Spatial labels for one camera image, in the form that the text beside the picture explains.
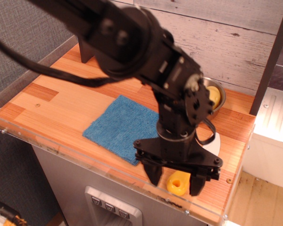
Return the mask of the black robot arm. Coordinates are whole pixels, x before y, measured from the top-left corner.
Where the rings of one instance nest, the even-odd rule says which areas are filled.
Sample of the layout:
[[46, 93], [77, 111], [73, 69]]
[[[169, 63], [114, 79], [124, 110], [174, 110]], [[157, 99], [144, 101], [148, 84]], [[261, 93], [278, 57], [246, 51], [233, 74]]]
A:
[[223, 162], [205, 150], [196, 128], [208, 120], [213, 102], [200, 66], [174, 44], [148, 11], [118, 8], [108, 0], [35, 0], [85, 44], [93, 48], [101, 70], [120, 81], [135, 77], [152, 87], [158, 103], [157, 138], [134, 142], [136, 158], [151, 183], [159, 183], [163, 167], [190, 173], [190, 195], [218, 179]]

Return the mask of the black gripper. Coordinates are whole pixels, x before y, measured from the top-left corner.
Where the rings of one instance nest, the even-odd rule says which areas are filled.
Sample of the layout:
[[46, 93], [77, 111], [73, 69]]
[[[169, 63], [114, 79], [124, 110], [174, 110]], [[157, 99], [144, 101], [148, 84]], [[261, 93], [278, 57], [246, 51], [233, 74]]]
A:
[[157, 186], [163, 167], [191, 174], [190, 195], [198, 196], [206, 181], [219, 180], [223, 160], [202, 148], [194, 136], [167, 141], [161, 137], [136, 140], [136, 159], [140, 160], [150, 182]]

